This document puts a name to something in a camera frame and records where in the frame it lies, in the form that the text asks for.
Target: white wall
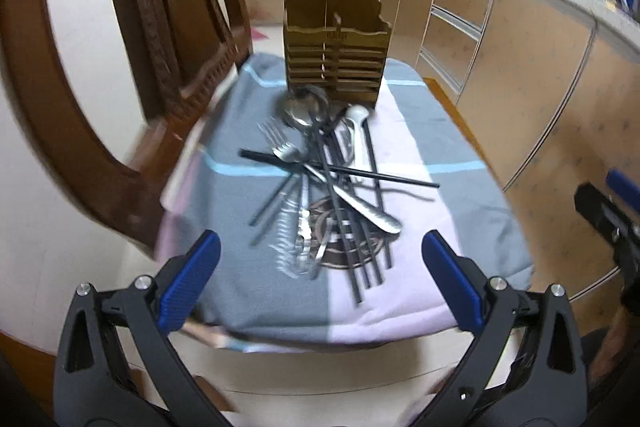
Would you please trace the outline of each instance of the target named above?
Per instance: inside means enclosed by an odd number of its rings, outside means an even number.
[[[108,149],[124,158],[143,120],[111,0],[48,1],[72,89]],[[142,254],[68,202],[2,87],[0,128],[0,330],[55,351],[76,285],[111,289],[127,255]]]

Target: metal spoon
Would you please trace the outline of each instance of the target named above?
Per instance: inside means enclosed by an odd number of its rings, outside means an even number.
[[[366,149],[364,148],[364,134],[362,131],[362,124],[367,118],[369,118],[369,109],[361,105],[352,105],[344,117],[353,127],[353,162],[351,163],[351,167],[361,171],[368,170],[366,168]],[[354,176],[353,181],[360,183],[362,182],[362,178]]]

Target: light blue stripe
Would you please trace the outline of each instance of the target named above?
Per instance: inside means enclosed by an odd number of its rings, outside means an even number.
[[[249,64],[245,64],[244,66],[242,66],[242,70],[246,71],[247,73],[249,73],[251,75],[252,79],[254,79],[262,87],[286,87],[287,86],[287,81],[286,80],[263,80],[263,79],[261,79],[260,76],[258,76],[258,73],[256,73],[254,68],[252,68],[251,65],[249,65]]]
[[[424,82],[421,80],[387,80],[387,86],[422,86]]]
[[[229,165],[226,163],[218,163],[206,152],[202,151],[207,167],[213,172],[222,174],[223,176],[231,176],[234,178],[254,177],[254,178],[282,178],[289,173],[271,165]],[[435,164],[425,165],[424,168],[429,174],[447,174],[450,172],[464,171],[482,171],[486,169],[486,165],[481,161]]]
[[[206,152],[203,151],[202,153],[207,167],[209,167],[209,169],[211,169],[213,172],[217,172],[218,174],[222,174],[223,176],[231,176],[234,178],[283,178],[284,176],[289,175],[287,171],[283,171],[279,167],[274,167],[271,165],[250,166],[218,163]]]
[[[448,172],[483,171],[486,169],[486,164],[476,160],[463,163],[425,165],[424,168],[427,169],[429,174],[447,174]]]

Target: metal screw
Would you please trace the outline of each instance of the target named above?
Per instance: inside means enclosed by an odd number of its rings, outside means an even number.
[[[489,279],[489,286],[497,292],[501,292],[507,288],[507,281],[502,277],[491,277],[491,279]]]
[[[133,286],[135,286],[139,290],[147,290],[151,287],[153,281],[154,280],[151,279],[151,277],[149,277],[148,275],[141,275],[135,280]]]
[[[79,284],[78,287],[76,288],[76,293],[81,297],[84,297],[85,295],[89,295],[90,291],[91,291],[91,285],[88,282],[83,282],[82,284]]]
[[[561,284],[552,284],[551,293],[553,293],[553,295],[555,295],[556,297],[562,297],[566,292],[564,291],[564,286],[562,286]]]

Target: wooden cutlery holder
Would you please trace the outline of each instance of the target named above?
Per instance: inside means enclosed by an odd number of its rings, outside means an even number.
[[[314,84],[332,100],[374,106],[391,26],[377,0],[286,0],[284,45],[289,89]]]

